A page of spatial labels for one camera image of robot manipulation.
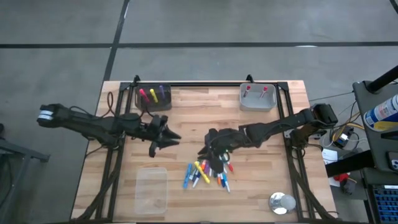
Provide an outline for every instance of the gray bin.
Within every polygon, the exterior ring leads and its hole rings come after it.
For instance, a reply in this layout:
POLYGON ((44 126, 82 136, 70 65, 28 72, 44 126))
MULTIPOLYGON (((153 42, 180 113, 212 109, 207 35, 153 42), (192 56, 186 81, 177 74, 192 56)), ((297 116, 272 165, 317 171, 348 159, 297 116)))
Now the gray bin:
POLYGON ((239 102, 242 111, 270 111, 277 104, 275 86, 271 84, 243 83, 240 87, 239 102), (248 85, 251 89, 248 95, 243 97, 248 85), (268 90, 260 98, 265 86, 268 87, 268 90))

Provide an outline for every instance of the wooden table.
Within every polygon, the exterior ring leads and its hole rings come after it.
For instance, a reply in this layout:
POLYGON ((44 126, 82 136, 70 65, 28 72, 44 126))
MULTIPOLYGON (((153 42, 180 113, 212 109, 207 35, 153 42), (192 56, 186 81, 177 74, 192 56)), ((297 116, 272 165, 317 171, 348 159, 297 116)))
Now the wooden table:
MULTIPOLYGON (((310 104, 304 82, 287 82, 294 113, 308 108, 310 104)), ((113 92, 117 98, 119 84, 120 82, 104 83, 97 115, 108 110, 107 92, 113 92)), ((268 206, 272 193, 292 194, 282 134, 271 137, 260 148, 238 149, 231 155, 234 172, 228 173, 230 194, 219 187, 214 179, 211 179, 210 184, 202 179, 194 189, 192 184, 187 190, 182 188, 187 164, 197 158, 197 152, 203 147, 204 136, 210 128, 237 128, 240 124, 268 123, 279 119, 277 108, 268 113, 240 111, 238 94, 238 87, 172 87, 173 108, 158 114, 169 117, 169 128, 182 136, 180 144, 157 151, 156 157, 150 158, 150 142, 127 139, 115 205, 115 222, 297 221, 296 213, 276 215, 268 206), (142 216, 134 213, 136 173, 141 167, 167 169, 169 198, 164 214, 142 216)), ((145 122, 150 121, 148 114, 142 118, 145 122)), ((88 151, 98 146, 97 142, 91 142, 88 151)), ((319 148, 308 147, 306 152, 305 166, 312 192, 326 210, 336 211, 319 148)), ((103 149, 86 159, 72 218, 82 214, 98 193, 105 158, 106 150, 103 149)), ((105 200, 104 211, 107 211, 107 206, 105 200)))

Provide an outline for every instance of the transparent plastic box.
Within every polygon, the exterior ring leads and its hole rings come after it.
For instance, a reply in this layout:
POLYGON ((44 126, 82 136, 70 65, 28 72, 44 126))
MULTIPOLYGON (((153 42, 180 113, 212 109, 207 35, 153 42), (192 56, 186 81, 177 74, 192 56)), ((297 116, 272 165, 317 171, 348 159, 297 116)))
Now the transparent plastic box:
POLYGON ((161 214, 167 209, 167 170, 163 167, 141 168, 137 173, 136 214, 161 214))

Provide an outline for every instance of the gray floor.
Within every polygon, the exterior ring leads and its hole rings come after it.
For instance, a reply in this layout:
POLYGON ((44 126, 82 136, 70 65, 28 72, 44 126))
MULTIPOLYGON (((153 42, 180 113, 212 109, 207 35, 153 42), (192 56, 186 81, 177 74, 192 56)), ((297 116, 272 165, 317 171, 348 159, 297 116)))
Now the gray floor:
MULTIPOLYGON (((0 1, 0 44, 111 43, 123 0, 0 1)), ((388 0, 131 0, 121 42, 397 41, 398 14, 388 0)), ((51 154, 34 161, 14 223, 69 219, 87 141, 38 127, 41 104, 93 113, 110 49, 0 49, 0 123, 10 142, 51 154)), ((305 80, 315 99, 351 91, 396 65, 398 47, 119 49, 111 80, 305 80)), ((336 114, 353 95, 312 101, 336 114)), ((340 114, 346 120, 349 109, 340 114)), ((358 201, 336 197, 345 220, 358 201)))

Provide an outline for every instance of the blue and white can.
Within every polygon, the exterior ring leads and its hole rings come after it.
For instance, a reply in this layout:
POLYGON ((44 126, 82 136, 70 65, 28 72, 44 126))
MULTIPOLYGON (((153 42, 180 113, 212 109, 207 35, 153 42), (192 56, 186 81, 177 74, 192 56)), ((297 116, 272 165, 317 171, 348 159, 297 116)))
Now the blue and white can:
POLYGON ((398 126, 398 94, 364 114, 364 123, 375 131, 398 126))

